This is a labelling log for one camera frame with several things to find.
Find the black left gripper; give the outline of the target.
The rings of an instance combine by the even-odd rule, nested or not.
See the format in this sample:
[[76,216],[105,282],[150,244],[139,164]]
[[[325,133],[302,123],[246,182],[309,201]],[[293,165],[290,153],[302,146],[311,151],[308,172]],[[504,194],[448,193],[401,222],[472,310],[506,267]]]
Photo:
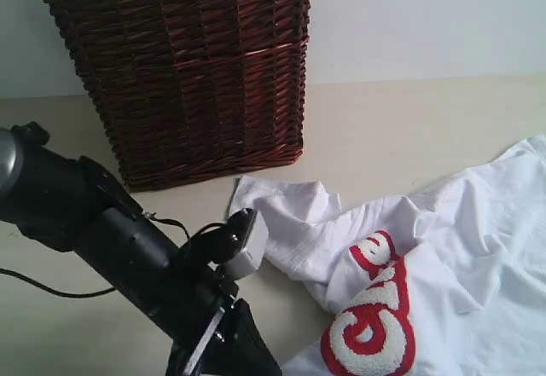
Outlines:
[[248,302],[237,298],[239,287],[225,264],[218,265],[214,290],[219,302],[194,346],[174,342],[167,375],[281,375],[282,370],[262,339]]

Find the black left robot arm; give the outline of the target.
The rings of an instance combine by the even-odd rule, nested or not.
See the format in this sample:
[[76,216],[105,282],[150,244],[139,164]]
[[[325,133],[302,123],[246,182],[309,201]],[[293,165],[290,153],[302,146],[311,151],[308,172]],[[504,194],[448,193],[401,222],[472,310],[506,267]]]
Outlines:
[[37,123],[1,132],[1,219],[27,238],[78,254],[172,341],[170,375],[278,375],[239,297],[265,252],[261,213],[242,208],[176,245],[93,159],[47,147]]

